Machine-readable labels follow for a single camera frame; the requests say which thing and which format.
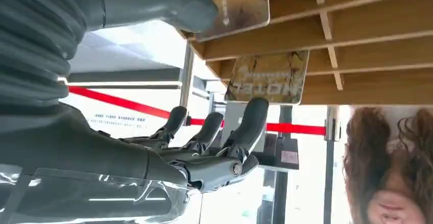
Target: woman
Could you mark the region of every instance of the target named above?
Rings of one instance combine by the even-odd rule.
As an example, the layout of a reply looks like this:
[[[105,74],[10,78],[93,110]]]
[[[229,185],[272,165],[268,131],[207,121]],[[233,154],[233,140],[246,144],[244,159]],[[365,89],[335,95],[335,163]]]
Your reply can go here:
[[[347,136],[344,168],[353,223],[433,223],[432,113],[357,108]]]

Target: small pink label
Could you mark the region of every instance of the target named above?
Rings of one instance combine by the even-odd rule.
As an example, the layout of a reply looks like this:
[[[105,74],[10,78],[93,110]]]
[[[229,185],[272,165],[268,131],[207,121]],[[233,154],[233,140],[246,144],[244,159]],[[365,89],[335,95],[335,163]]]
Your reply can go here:
[[[298,153],[292,151],[281,151],[281,162],[299,164]]]

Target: clear plastic cover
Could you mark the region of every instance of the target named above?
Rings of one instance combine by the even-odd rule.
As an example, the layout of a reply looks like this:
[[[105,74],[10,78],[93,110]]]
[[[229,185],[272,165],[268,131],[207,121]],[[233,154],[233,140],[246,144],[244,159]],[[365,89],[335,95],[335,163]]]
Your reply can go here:
[[[183,214],[194,193],[169,182],[55,169],[39,169],[27,183],[13,189],[24,192],[9,199],[18,204],[8,209],[7,203],[10,223],[167,223]]]
[[[6,208],[6,203],[15,188],[21,168],[15,165],[0,164],[0,220]]]

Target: metal pole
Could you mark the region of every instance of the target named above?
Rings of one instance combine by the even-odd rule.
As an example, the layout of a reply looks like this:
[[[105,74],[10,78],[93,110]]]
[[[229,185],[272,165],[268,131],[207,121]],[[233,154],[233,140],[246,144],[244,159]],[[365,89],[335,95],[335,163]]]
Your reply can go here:
[[[280,106],[280,123],[292,122],[292,106]],[[291,138],[290,133],[278,133],[280,137]],[[274,195],[274,210],[272,213],[272,223],[285,222],[285,204],[287,202],[287,184],[289,175],[287,172],[277,171],[275,173],[275,195]]]
[[[183,63],[182,71],[182,88],[180,90],[180,103],[183,107],[188,107],[188,99],[192,93],[191,86],[193,85],[193,65],[194,65],[194,53],[189,41],[186,43],[185,50],[185,61]]]
[[[214,101],[215,97],[214,97],[214,93],[211,92],[209,94],[209,113],[213,112],[213,101]]]
[[[328,106],[326,115],[326,173],[325,198],[323,204],[323,224],[331,224],[332,183],[334,170],[334,143],[340,139],[339,107]]]

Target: stanchion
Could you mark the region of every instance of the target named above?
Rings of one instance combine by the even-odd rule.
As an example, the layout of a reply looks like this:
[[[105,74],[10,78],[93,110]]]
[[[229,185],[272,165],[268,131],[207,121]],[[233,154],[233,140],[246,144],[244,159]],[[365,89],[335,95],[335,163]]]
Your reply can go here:
[[[332,214],[332,180],[334,167],[334,143],[340,140],[341,127],[339,122],[339,107],[328,106],[325,121],[326,134],[326,175],[325,197],[323,205],[323,224],[331,224]]]

